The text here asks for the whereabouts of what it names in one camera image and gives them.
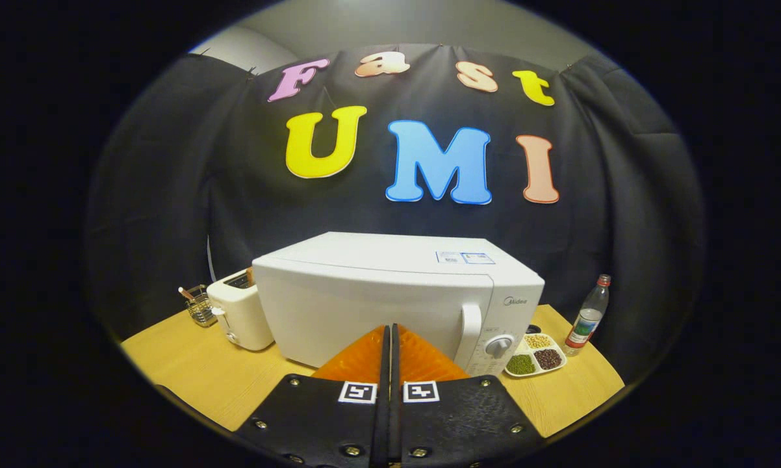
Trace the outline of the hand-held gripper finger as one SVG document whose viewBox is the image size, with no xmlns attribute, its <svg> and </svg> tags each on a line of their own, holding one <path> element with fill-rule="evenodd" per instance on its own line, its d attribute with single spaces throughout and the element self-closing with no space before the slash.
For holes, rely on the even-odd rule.
<svg viewBox="0 0 781 468">
<path fill-rule="evenodd" d="M 281 467 L 387 466 L 391 327 L 381 331 L 378 382 L 288 374 L 234 436 Z"/>
<path fill-rule="evenodd" d="M 402 467 L 509 467 L 546 444 L 494 375 L 404 380 L 390 327 L 390 458 Z"/>
</svg>

